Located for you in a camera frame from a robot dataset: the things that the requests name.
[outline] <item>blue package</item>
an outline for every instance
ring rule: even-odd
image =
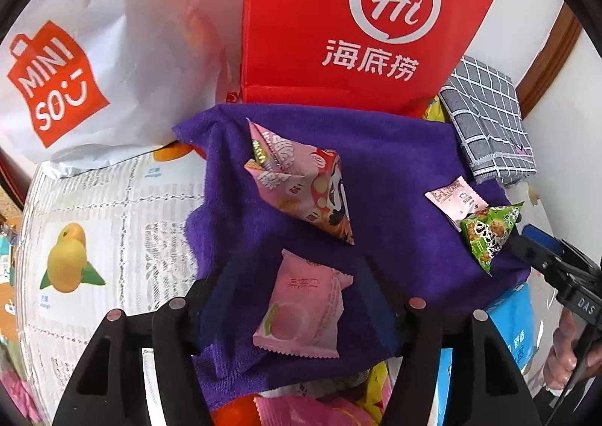
[[[8,256],[10,254],[10,242],[6,236],[0,236],[0,256]]]
[[[535,349],[534,314],[529,286],[526,283],[504,293],[487,309],[508,349],[522,370],[533,357]],[[441,350],[436,397],[438,400],[437,426],[442,426],[447,406],[452,372],[452,349]]]

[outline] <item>small pink candy wrapper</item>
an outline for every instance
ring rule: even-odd
[[[370,415],[345,399],[323,404],[309,397],[256,397],[262,426],[375,426]]]
[[[338,358],[341,291],[353,283],[353,277],[287,250],[282,250],[282,257],[270,305],[253,344],[288,355]]]
[[[458,232],[459,221],[489,206],[461,176],[451,185],[424,195],[441,209]]]
[[[245,169],[272,207],[353,244],[341,158],[330,149],[300,144],[249,120],[255,158]]]

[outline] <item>white wall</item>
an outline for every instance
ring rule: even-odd
[[[540,192],[557,237],[594,261],[602,253],[602,58],[585,32],[524,124]]]
[[[546,43],[562,0],[494,0],[467,54],[518,84]]]

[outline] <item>purple towel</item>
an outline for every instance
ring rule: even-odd
[[[282,137],[341,155],[355,246],[260,198],[243,168],[253,156],[247,117]],[[199,277],[236,253],[258,259],[236,282],[222,335],[196,362],[210,409],[245,394],[351,375],[391,354],[376,338],[355,284],[343,292],[339,359],[291,357],[254,347],[252,335],[267,310],[282,248],[348,273],[348,259],[368,254],[408,295],[447,312],[483,308],[529,274],[504,248],[493,260],[493,276],[486,275],[461,235],[424,196],[460,175],[472,179],[451,125],[386,113],[255,104],[215,106],[174,132],[207,153],[205,203],[185,228]],[[473,187],[490,205],[508,204],[495,181]]]

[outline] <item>metal screw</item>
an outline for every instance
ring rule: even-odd
[[[119,309],[112,309],[106,313],[107,320],[113,322],[121,318],[122,312]]]
[[[175,299],[171,299],[169,301],[169,307],[174,310],[181,309],[185,305],[186,299],[184,297],[176,297]]]
[[[489,316],[487,315],[487,312],[481,310],[481,309],[477,309],[473,312],[473,316],[477,321],[481,321],[481,323],[484,323]]]
[[[412,297],[408,300],[408,304],[413,309],[424,309],[426,307],[426,301],[420,297]]]

